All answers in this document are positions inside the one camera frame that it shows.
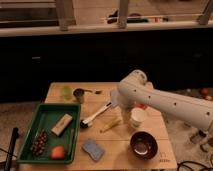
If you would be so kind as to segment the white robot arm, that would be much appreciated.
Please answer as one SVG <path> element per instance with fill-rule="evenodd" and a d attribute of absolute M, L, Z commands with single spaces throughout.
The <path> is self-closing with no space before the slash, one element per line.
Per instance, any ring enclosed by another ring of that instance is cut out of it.
<path fill-rule="evenodd" d="M 144 104 L 213 135 L 213 102 L 150 88 L 147 83 L 143 71 L 133 70 L 111 90 L 111 99 L 124 112 L 135 103 Z"/>

